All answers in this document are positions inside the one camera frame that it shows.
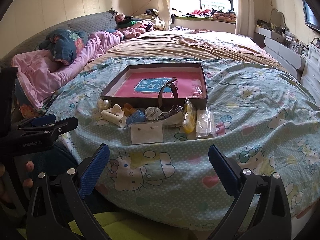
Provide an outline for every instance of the blue gripper pad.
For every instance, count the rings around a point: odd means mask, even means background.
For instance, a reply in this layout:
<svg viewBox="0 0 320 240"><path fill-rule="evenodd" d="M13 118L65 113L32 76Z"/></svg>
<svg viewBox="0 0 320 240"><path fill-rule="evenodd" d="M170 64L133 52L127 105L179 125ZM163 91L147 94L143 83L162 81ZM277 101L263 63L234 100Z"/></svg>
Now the blue gripper pad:
<svg viewBox="0 0 320 240"><path fill-rule="evenodd" d="M80 186L78 193L82 199L85 196L90 195L94 186L96 185L103 169L109 161L110 151L106 144L101 144L98 149L98 153L91 160L87 169L83 172L80 177Z"/></svg>
<svg viewBox="0 0 320 240"><path fill-rule="evenodd" d="M240 179L227 162L227 158L214 146L209 148L209 161L229 196L237 198L240 194Z"/></svg>
<svg viewBox="0 0 320 240"><path fill-rule="evenodd" d="M56 116L54 114L48 114L40 117L36 117L31 121L31 125L34 127L46 125L56 121Z"/></svg>

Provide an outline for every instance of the blue plastic object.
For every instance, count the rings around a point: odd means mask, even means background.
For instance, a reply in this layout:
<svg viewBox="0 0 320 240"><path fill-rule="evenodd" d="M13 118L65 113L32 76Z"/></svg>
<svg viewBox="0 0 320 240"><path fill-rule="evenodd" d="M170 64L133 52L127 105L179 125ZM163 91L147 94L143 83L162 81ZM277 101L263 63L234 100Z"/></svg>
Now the blue plastic object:
<svg viewBox="0 0 320 240"><path fill-rule="evenodd" d="M87 169L83 172L80 179L79 195L82 199L90 195L94 186L96 185L103 169L109 161L110 151L106 144L102 144L97 154L93 157Z"/></svg>
<svg viewBox="0 0 320 240"><path fill-rule="evenodd" d="M46 125L56 121L56 116L54 114L48 114L40 117L36 117L31 121L31 125L34 127Z"/></svg>
<svg viewBox="0 0 320 240"><path fill-rule="evenodd" d="M240 176L234 170L241 172L241 168L235 160L222 155L215 145L209 148L209 161L219 177L223 187L229 196L237 198L240 194Z"/></svg>
<svg viewBox="0 0 320 240"><path fill-rule="evenodd" d="M134 123L134 122L144 122L146 120L146 116L140 110L135 111L127 120L127 125Z"/></svg>

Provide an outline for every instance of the light green polka dot blanket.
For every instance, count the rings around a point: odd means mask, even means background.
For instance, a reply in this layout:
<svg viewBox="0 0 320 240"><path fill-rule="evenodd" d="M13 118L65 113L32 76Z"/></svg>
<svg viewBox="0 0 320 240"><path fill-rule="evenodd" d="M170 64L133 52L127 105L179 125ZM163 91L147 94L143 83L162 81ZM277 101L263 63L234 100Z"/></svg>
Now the light green polka dot blanket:
<svg viewBox="0 0 320 240"><path fill-rule="evenodd" d="M127 128L101 119L99 95L127 65L169 62L202 64L216 137L190 140L175 127L164 130L163 143L132 145ZM320 196L320 110L297 80L273 67L233 60L110 58L58 93L48 114L79 120L78 128L60 141L78 162L101 143L109 146L110 161L97 188L120 208L182 228L214 229L233 198L208 160L212 144L255 174L278 172L292 217Z"/></svg>

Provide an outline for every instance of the brown box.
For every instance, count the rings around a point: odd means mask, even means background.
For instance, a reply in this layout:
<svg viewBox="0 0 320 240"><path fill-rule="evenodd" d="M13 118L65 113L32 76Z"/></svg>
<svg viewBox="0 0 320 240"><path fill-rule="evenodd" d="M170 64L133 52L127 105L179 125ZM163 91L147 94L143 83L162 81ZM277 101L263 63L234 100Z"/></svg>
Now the brown box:
<svg viewBox="0 0 320 240"><path fill-rule="evenodd" d="M204 109L207 104L207 86L205 83L204 72L201 64L197 63L157 63L157 64L141 64L141 65L129 65L123 71L121 71L102 91L100 94L101 99L110 100L112 106L115 104L124 106L125 103L129 103L135 108L147 108L149 106L158 106L158 97L119 97L114 96L124 81L132 73L145 73L145 72L199 72L200 82L202 87L201 98L190 98L190 101L197 109ZM179 85L178 85L178 104L183 106L186 98L180 98ZM163 98L163 104L173 105L174 98Z"/></svg>

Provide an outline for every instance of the yellow object in plastic bag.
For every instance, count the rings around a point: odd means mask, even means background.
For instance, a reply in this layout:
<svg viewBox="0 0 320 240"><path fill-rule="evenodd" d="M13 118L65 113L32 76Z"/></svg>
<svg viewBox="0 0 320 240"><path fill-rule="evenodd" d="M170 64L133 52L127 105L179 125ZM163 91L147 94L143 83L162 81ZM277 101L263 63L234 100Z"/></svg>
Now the yellow object in plastic bag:
<svg viewBox="0 0 320 240"><path fill-rule="evenodd" d="M183 122L182 122L182 126L185 133L189 134L193 132L193 130L196 128L196 119L197 119L196 108L187 98L184 105Z"/></svg>

